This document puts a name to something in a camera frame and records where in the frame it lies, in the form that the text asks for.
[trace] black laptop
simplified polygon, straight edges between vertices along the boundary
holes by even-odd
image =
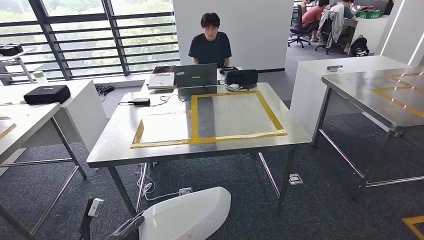
[[[177,88],[217,85],[217,64],[174,66]]]

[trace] black t-shirt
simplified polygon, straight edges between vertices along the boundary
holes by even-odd
[[[225,67],[224,59],[231,57],[230,40],[221,31],[216,34],[213,41],[207,40],[205,34],[201,33],[191,41],[188,55],[197,58],[199,64],[216,63],[218,68],[223,68]]]

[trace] backpack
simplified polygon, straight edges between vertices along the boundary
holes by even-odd
[[[367,47],[367,39],[361,35],[355,42],[350,46],[350,56],[352,57],[364,57],[370,54],[370,50]]]

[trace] person sitting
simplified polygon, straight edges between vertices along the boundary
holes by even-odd
[[[333,6],[330,8],[330,11],[338,12],[339,15],[343,16],[346,19],[355,20],[356,16],[351,11],[351,4],[354,0],[342,0],[340,4]],[[352,40],[354,38],[355,28],[352,26],[344,26],[341,29],[340,36],[343,36],[338,40],[340,43],[345,43],[345,47],[343,52],[348,53],[351,47]]]
[[[194,64],[217,64],[218,68],[230,66],[230,40],[220,28],[220,17],[214,12],[205,13],[200,20],[203,33],[191,41],[188,55]]]
[[[319,41],[317,37],[317,30],[320,27],[321,15],[323,14],[323,10],[330,4],[330,0],[320,0],[318,6],[314,6],[309,9],[302,16],[302,28],[312,28],[312,41],[313,43],[317,43]]]
[[[302,10],[302,16],[305,15],[305,13],[307,12],[306,5],[308,5],[310,3],[311,3],[311,0],[303,0],[303,2],[299,3],[300,8]]]

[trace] black office chair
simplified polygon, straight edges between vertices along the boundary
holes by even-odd
[[[302,28],[302,8],[300,5],[297,5],[297,8],[293,9],[293,14],[291,16],[291,26],[290,26],[290,32],[293,33],[293,36],[297,36],[295,39],[291,39],[288,41],[288,46],[290,47],[290,44],[296,42],[300,43],[302,45],[302,48],[304,48],[304,44],[308,43],[309,46],[311,45],[311,42],[305,39],[302,39],[301,37],[304,37],[308,33],[312,33],[312,29],[309,27],[308,29]]]
[[[333,20],[331,20],[330,18],[325,20],[324,24],[322,25],[320,34],[322,37],[327,38],[327,44],[320,45],[320,46],[317,45],[315,48],[316,52],[318,51],[318,48],[323,48],[323,49],[327,49],[325,54],[328,55],[331,48],[333,48],[334,46],[339,47],[339,44],[333,41],[332,26],[333,26]]]

